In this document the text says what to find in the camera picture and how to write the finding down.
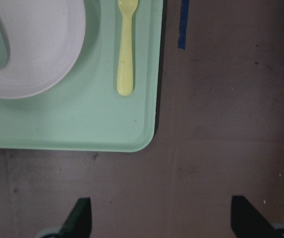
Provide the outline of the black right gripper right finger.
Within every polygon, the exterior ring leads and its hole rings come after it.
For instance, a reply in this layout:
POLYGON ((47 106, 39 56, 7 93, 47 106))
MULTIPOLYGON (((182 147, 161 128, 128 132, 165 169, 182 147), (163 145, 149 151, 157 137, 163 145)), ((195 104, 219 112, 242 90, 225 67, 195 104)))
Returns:
POLYGON ((284 228, 274 228, 240 195, 231 198, 231 229, 237 238, 284 238, 284 228))

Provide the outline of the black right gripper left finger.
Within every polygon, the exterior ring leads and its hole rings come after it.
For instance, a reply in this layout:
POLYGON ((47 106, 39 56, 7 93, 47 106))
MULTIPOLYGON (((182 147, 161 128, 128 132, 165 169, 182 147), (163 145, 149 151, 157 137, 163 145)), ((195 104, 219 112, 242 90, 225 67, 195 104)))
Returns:
POLYGON ((91 199, 79 198, 58 232, 59 238, 89 238, 92 232, 91 199))

